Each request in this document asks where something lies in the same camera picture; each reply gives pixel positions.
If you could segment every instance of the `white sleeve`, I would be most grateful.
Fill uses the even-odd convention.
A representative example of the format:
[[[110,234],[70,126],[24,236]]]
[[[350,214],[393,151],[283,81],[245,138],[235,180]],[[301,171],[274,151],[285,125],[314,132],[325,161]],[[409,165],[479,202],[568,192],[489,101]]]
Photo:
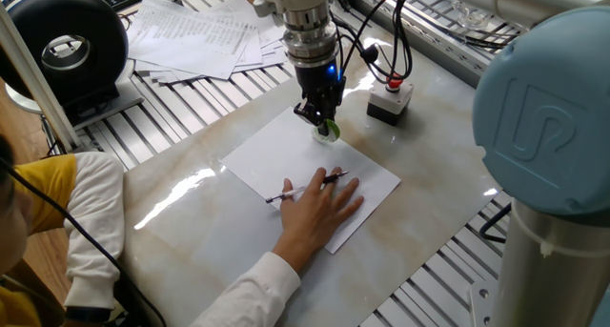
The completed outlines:
[[[272,327],[300,285],[295,270],[279,255],[268,252],[191,327]]]
[[[78,153],[76,181],[68,212],[114,258],[123,252],[123,165],[106,153]],[[66,220],[70,240],[67,307],[114,309],[112,288],[118,270]]]

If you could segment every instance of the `red button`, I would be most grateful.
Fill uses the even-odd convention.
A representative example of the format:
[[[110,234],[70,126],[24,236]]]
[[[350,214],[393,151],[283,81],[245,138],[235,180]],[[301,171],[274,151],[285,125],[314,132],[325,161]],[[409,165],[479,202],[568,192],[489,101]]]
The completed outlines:
[[[388,83],[388,88],[396,90],[396,89],[400,88],[401,84],[402,84],[402,80],[400,80],[400,79],[392,79]]]

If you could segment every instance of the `yellow shirt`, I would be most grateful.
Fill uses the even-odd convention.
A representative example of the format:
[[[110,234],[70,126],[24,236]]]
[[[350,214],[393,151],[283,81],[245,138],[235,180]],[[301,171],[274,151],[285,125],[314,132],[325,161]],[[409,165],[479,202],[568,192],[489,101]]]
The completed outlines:
[[[59,205],[64,208],[68,206],[76,179],[74,155],[44,159],[17,166],[16,170],[29,183]],[[16,181],[15,190],[28,193],[33,198],[33,234],[63,227],[64,217],[53,207]],[[0,287],[0,327],[57,327],[61,325],[63,319],[61,305],[23,260],[7,275],[34,290],[47,302],[50,302],[51,306],[7,283],[6,288]]]

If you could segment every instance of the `green object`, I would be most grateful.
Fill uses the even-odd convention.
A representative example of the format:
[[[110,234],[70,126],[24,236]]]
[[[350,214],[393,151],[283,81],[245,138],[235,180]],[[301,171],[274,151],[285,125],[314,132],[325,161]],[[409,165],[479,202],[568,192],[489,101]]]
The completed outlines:
[[[335,142],[341,136],[341,129],[335,123],[335,121],[327,119],[324,121],[326,123],[326,127],[328,128],[328,135],[322,135],[317,130],[317,127],[312,129],[312,137],[319,142]]]

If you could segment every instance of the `robot logo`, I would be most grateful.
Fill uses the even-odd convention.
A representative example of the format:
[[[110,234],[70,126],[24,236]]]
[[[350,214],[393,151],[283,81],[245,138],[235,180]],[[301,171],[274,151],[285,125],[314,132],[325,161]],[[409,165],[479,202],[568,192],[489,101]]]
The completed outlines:
[[[495,148],[523,170],[561,187],[579,152],[586,109],[517,80],[508,86]]]

